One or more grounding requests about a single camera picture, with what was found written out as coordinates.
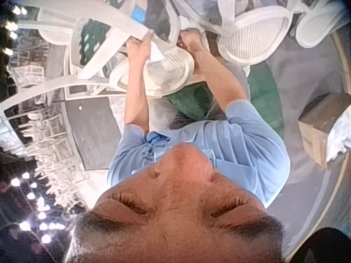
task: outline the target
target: green carpet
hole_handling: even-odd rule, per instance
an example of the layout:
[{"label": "green carpet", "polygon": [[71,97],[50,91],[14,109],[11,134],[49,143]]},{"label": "green carpet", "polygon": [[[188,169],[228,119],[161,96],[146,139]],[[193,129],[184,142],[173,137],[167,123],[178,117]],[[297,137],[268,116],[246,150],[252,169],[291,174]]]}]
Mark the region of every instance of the green carpet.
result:
[{"label": "green carpet", "polygon": [[[283,138],[284,120],[281,102],[274,77],[266,62],[251,66],[248,77],[251,103],[262,118]],[[212,94],[206,82],[184,87],[166,98],[185,116],[194,121],[206,117],[212,101]]]}]

